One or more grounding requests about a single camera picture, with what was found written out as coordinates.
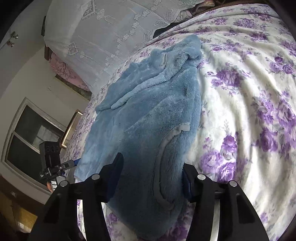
black mechanical device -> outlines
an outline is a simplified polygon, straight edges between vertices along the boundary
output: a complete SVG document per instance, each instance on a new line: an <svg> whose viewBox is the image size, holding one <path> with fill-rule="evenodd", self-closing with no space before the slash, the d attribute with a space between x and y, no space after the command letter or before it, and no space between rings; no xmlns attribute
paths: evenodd
<svg viewBox="0 0 296 241"><path fill-rule="evenodd" d="M56 142L40 149L46 166L41 175L51 179L69 165L57 162ZM77 225L77 200L83 200L83 216L88 241L111 241L101 202L114 195L123 168L123 155L118 153L112 164L102 168L84 182L70 184L63 180L50 196L31 231L28 241L80 241ZM215 200L220 200L218 241L269 241L255 209L236 181L227 184L212 181L199 174L193 165L184 164L183 192L189 202L196 203L186 241L209 241L211 238Z"/></svg>

floral bed sheet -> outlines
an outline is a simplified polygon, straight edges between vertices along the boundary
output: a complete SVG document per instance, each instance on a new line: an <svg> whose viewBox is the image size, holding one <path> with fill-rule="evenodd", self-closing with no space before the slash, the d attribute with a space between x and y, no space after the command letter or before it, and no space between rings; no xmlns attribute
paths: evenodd
<svg viewBox="0 0 296 241"><path fill-rule="evenodd" d="M212 180L236 180L256 209L271 241L296 213L296 43L268 6L244 4L199 15L153 39L114 73L91 100L68 145L64 160L77 159L95 120L94 108L108 86L131 62L197 34L203 61L198 66L202 95L200 126L187 163ZM141 240L104 207L111 240ZM79 227L85 235L82 201ZM185 240L194 204L159 241ZM219 205L211 240L217 239Z"/></svg>

window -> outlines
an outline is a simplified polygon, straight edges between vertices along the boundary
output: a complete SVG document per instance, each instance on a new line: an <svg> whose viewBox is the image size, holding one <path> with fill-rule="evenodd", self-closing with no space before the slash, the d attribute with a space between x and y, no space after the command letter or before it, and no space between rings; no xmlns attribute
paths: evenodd
<svg viewBox="0 0 296 241"><path fill-rule="evenodd" d="M39 144L60 141L65 128L27 98L19 107L7 136L5 163L28 181L45 187L39 180L42 170Z"/></svg>

pink pillow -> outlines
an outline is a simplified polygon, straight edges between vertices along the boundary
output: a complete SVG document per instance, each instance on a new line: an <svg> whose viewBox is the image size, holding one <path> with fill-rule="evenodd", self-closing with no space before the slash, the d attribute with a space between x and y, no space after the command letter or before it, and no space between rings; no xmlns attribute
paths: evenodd
<svg viewBox="0 0 296 241"><path fill-rule="evenodd" d="M63 62L55 53L52 53L51 59L49 60L50 66L53 68L54 72L61 76L64 80L69 83L89 91L87 85L83 80L76 74L65 62Z"/></svg>

white bed sheet with purple flowers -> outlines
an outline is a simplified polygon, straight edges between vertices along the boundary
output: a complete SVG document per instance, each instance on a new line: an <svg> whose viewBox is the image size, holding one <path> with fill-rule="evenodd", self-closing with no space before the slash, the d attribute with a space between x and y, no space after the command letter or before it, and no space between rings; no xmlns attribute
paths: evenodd
<svg viewBox="0 0 296 241"><path fill-rule="evenodd" d="M152 40L120 66L87 107L64 160L79 158L108 86L131 62L197 34L203 61L197 81L202 113L187 163L212 180L236 180L267 230L277 240L296 213L296 43L267 5L224 7L199 15ZM159 241L185 240L193 204ZM104 206L111 240L141 240ZM85 235L82 202L79 227ZM217 238L214 220L212 240Z"/></svg>

